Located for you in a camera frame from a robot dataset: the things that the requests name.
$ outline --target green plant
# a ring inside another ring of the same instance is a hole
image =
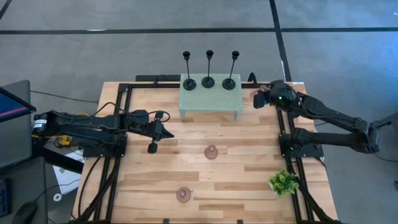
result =
[[[283,168],[275,176],[269,178],[269,183],[272,184],[272,189],[282,196],[283,194],[294,194],[294,190],[299,187],[295,181],[297,174],[291,174]]]

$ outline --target computer screen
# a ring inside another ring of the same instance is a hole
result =
[[[0,87],[0,122],[36,111],[36,108]]]

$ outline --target wooden tabletop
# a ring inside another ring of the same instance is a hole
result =
[[[118,85],[118,82],[104,83],[98,107],[116,101]],[[304,84],[291,85],[305,93]],[[112,222],[161,223],[169,218],[171,223],[236,223],[238,219],[244,223],[295,223],[292,197],[278,198],[267,183],[270,176],[286,167],[277,141],[277,113],[271,106],[254,109],[249,99],[253,90],[243,90],[244,111],[239,121],[234,120],[233,112],[187,112],[183,122],[178,113],[178,88],[133,89],[129,110],[168,111],[171,119],[164,123],[165,128],[175,138],[161,140],[157,154],[148,154],[150,139],[128,133]],[[109,106],[99,116],[113,114],[113,111]],[[313,121],[301,117],[295,119],[295,125],[315,129]],[[210,144],[219,152],[213,160],[204,155]],[[86,160],[82,180],[95,160]],[[97,194],[103,160],[97,163],[88,180],[82,211]],[[312,158],[303,158],[303,163],[310,193],[326,214],[337,218],[325,168]],[[82,185],[83,181],[74,216],[77,216]],[[176,198],[176,191],[181,187],[192,191],[186,203]],[[299,199],[303,219],[306,219],[300,193]],[[108,193],[103,201],[102,218],[107,200]]]

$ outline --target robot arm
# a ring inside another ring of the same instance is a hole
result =
[[[258,90],[254,96],[255,108],[261,108],[268,103],[289,112],[294,118],[303,116],[308,119],[320,119],[351,132],[351,134],[311,133],[302,128],[295,128],[289,136],[292,144],[348,146],[365,154],[379,151],[379,135],[371,124],[361,118],[353,118],[327,108],[320,100],[296,92],[282,80],[271,82],[269,89]]]
[[[164,111],[155,111],[155,120],[149,122],[149,113],[136,110],[105,117],[82,116],[49,111],[34,116],[32,134],[38,136],[68,135],[82,138],[84,157],[119,157],[126,149],[126,132],[152,138],[148,152],[155,153],[156,142],[174,138],[162,124]]]

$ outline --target green perforated platform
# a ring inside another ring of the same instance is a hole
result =
[[[211,88],[205,88],[201,81],[207,74],[190,74],[191,79],[195,80],[197,86],[194,90],[186,90],[183,82],[188,78],[187,74],[181,74],[180,81],[180,116],[185,119],[186,111],[234,111],[235,120],[243,111],[243,94],[241,76],[232,74],[232,79],[236,86],[233,90],[223,88],[224,79],[229,74],[210,74],[215,81]]]

